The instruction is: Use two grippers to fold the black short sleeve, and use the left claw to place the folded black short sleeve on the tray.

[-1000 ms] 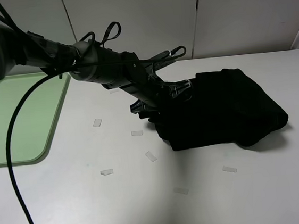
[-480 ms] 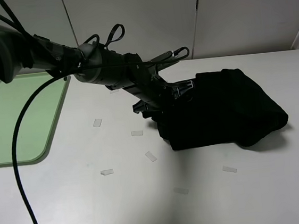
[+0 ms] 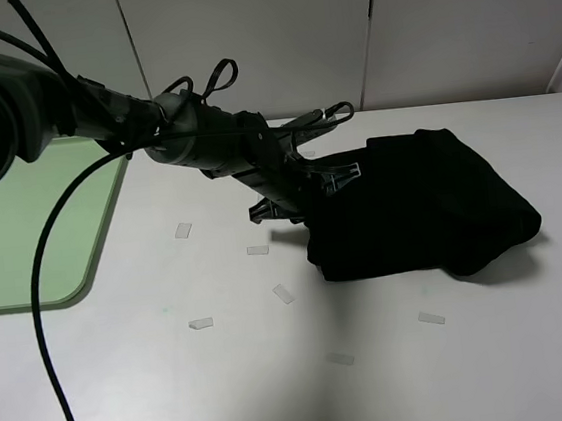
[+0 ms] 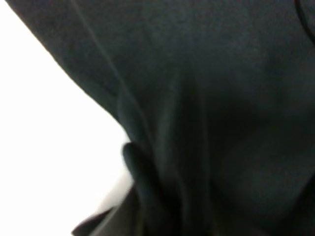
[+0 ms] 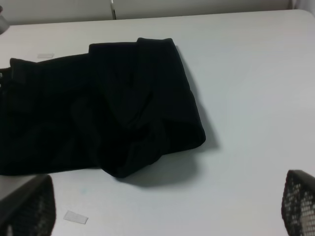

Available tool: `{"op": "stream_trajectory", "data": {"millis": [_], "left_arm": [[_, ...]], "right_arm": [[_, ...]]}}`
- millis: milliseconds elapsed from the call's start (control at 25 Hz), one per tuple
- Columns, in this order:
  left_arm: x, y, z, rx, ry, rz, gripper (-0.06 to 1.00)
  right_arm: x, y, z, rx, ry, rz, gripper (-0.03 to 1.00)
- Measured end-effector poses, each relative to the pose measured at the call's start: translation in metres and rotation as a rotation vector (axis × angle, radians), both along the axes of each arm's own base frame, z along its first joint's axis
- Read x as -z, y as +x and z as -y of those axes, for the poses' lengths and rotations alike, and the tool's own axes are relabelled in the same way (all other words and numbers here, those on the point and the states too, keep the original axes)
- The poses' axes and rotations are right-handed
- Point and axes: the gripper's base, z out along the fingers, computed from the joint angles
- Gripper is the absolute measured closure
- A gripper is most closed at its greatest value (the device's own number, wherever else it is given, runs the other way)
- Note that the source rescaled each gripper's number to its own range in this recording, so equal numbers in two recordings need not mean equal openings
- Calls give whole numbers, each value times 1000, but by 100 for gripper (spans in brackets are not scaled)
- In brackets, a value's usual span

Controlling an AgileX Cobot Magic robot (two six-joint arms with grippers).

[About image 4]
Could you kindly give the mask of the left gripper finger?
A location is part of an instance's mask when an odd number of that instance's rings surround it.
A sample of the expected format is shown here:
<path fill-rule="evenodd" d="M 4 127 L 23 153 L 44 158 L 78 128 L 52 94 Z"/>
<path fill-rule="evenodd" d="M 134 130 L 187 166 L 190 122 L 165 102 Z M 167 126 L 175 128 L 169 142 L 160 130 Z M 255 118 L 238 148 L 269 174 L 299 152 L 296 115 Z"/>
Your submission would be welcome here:
<path fill-rule="evenodd" d="M 138 226 L 138 199 L 130 191 L 122 203 L 87 218 L 72 230 L 73 236 L 135 236 Z"/>

